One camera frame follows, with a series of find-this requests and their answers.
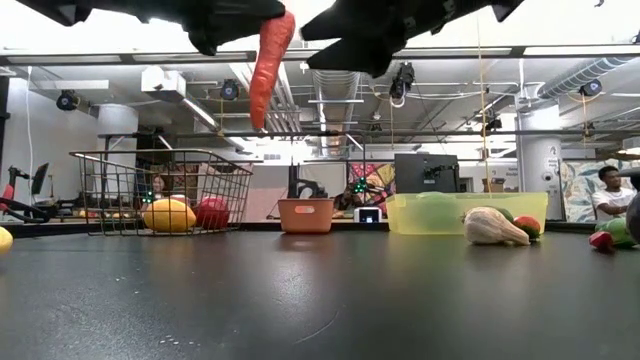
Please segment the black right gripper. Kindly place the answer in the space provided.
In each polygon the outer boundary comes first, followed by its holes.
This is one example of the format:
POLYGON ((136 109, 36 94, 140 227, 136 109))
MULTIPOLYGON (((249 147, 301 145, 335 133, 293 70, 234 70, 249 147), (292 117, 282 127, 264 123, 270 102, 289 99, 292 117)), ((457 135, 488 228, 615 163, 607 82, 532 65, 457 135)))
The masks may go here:
POLYGON ((408 38, 490 7, 503 22, 524 0, 336 0, 301 28, 304 40, 332 43, 307 59, 316 70, 380 77, 408 38))

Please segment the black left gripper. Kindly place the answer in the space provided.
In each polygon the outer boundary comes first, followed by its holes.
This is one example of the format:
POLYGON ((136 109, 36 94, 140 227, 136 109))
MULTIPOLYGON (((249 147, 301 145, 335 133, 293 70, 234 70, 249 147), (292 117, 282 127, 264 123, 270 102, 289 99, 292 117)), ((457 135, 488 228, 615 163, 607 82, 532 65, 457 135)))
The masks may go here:
POLYGON ((199 53, 214 56, 230 41, 256 35, 264 22, 284 15, 279 0, 17 0, 64 26, 84 22, 93 10, 124 13, 143 23, 152 18, 178 23, 199 53))

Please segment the large orange carrot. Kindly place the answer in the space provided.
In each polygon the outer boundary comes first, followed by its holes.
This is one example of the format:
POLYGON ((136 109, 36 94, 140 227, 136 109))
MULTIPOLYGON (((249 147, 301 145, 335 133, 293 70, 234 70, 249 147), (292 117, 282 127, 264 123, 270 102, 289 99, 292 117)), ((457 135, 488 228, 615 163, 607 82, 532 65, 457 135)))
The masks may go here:
POLYGON ((249 89, 250 119, 256 129, 264 127, 279 67, 294 31, 295 17, 289 11, 285 11, 281 17, 266 21, 261 26, 258 57, 249 89))

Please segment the white garlic bulb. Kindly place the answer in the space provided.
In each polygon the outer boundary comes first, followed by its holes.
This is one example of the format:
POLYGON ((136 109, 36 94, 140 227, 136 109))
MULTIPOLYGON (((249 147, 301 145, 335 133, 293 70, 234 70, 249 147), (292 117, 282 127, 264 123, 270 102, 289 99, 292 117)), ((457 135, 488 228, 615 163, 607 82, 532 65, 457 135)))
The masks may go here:
POLYGON ((516 227, 497 209, 475 207, 463 217, 464 236, 472 244, 499 244, 510 242, 519 246, 529 246, 526 232, 516 227))

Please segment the small red strawberry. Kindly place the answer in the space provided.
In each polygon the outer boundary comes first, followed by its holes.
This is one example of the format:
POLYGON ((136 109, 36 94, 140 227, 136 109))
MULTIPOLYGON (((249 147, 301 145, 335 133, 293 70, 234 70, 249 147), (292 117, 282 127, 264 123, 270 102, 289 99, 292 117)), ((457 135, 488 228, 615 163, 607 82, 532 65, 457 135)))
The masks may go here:
POLYGON ((523 230, 531 242, 536 242, 540 238, 542 228, 535 218, 527 215, 517 216, 513 224, 523 230))

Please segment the dark purple round vegetable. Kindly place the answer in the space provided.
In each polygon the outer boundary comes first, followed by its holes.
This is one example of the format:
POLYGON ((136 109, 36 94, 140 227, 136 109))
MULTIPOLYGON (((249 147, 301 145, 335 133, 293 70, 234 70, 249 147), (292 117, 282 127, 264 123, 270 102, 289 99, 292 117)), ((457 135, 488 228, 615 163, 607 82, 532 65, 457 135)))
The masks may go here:
POLYGON ((625 218, 628 232, 634 237, 640 237, 640 192, 629 203, 625 218))

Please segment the green bell pepper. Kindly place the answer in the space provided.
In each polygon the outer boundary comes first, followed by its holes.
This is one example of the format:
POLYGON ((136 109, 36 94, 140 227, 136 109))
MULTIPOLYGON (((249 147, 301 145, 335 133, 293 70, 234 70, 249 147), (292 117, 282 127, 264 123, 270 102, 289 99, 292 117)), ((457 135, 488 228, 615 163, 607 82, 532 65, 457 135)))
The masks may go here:
POLYGON ((595 226, 596 232, 607 232, 611 235, 613 246, 616 248, 632 248, 637 242, 629 233, 625 218, 614 218, 595 226))

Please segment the colourful quilt tapestry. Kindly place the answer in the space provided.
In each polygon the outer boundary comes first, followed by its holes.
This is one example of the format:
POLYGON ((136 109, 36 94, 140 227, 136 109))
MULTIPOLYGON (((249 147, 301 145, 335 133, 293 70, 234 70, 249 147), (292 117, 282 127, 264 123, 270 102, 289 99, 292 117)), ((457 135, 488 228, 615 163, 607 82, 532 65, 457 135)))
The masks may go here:
POLYGON ((351 162, 347 173, 348 184, 366 180, 368 189, 361 198, 367 203, 384 201, 396 192, 395 165, 391 162, 351 162))

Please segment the small orange plastic bin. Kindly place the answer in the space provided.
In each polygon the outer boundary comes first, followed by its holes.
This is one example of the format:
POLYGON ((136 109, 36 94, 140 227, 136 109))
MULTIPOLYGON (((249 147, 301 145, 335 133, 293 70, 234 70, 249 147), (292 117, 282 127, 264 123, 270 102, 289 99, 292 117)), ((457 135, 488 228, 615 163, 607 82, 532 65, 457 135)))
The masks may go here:
POLYGON ((289 234, 325 234, 331 230, 333 200, 330 198, 281 199, 281 229, 289 234))

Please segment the person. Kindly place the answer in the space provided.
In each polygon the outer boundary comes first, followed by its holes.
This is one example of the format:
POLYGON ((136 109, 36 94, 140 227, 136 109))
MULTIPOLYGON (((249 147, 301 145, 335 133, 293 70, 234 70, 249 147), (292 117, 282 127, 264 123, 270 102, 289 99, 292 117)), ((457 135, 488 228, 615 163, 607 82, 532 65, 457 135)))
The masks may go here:
POLYGON ((150 202, 167 197, 166 182, 161 175, 154 175, 151 180, 151 190, 148 192, 150 202))
POLYGON ((627 208, 636 192, 622 186, 619 170, 614 166, 602 167, 598 171, 598 177, 605 188, 594 192, 591 196, 596 220, 607 222, 614 218, 625 218, 627 208))

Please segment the leaf print tapestry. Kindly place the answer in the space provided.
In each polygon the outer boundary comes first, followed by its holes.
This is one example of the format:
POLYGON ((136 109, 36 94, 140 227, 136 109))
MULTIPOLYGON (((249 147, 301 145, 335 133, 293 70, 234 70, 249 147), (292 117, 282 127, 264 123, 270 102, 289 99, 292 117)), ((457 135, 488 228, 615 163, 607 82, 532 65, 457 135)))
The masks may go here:
POLYGON ((640 166, 640 160, 623 161, 607 159, 604 161, 579 159, 561 163, 561 185, 565 218, 568 222, 597 222, 596 210, 592 204, 592 194, 603 190, 604 183, 598 177, 598 171, 605 166, 626 170, 640 166))

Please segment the overhead frame beam with lights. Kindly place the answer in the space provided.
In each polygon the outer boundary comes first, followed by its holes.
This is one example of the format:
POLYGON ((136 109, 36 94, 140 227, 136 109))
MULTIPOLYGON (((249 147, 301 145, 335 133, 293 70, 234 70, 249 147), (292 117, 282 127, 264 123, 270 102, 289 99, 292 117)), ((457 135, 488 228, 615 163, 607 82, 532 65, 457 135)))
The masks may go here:
MULTIPOLYGON (((405 48, 392 56, 394 60, 446 60, 518 58, 594 58, 604 56, 638 57, 640 44, 492 46, 492 47, 422 47, 405 48)), ((214 57, 199 53, 120 53, 120 54, 0 54, 0 66, 76 66, 76 65, 147 65, 174 63, 253 62, 254 50, 221 51, 214 57)))

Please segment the black horizontal rail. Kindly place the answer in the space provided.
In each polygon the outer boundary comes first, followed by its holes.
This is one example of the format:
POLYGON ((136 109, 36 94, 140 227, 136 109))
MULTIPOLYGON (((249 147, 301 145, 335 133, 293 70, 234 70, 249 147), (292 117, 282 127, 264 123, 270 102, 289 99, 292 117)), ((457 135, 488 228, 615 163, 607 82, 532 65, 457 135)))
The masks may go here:
MULTIPOLYGON (((125 138, 138 138, 144 137, 159 137, 161 135, 169 135, 176 138, 206 138, 206 137, 241 137, 241 138, 274 138, 274 137, 338 137, 338 136, 372 136, 372 137, 456 137, 456 136, 481 136, 484 133, 481 131, 416 131, 416 130, 402 130, 402 131, 336 131, 336 130, 313 130, 313 131, 301 131, 301 132, 224 132, 224 133, 156 133, 156 132, 134 132, 134 133, 105 133, 97 135, 98 138, 111 138, 111 137, 125 137, 125 138)), ((618 135, 628 134, 633 136, 640 136, 640 129, 561 129, 561 130, 511 130, 511 131, 490 131, 486 135, 516 135, 516 136, 538 136, 538 135, 618 135)))

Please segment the silver flexible air duct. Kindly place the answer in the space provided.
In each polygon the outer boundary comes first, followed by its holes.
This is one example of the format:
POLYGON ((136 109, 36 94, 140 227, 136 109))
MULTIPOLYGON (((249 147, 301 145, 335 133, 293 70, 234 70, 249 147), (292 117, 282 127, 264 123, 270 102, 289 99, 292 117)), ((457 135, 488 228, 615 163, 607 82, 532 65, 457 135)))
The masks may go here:
POLYGON ((550 82, 542 85, 536 96, 542 100, 558 98, 634 60, 630 56, 606 56, 585 60, 550 82))

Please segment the black vertical post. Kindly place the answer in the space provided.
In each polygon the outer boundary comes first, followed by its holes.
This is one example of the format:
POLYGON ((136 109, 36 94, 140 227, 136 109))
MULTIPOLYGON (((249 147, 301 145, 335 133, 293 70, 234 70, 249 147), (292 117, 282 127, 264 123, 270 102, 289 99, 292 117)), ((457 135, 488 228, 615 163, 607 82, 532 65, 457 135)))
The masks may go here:
POLYGON ((5 76, 0 76, 0 165, 3 157, 5 124, 10 118, 10 114, 7 111, 9 86, 10 79, 5 76))

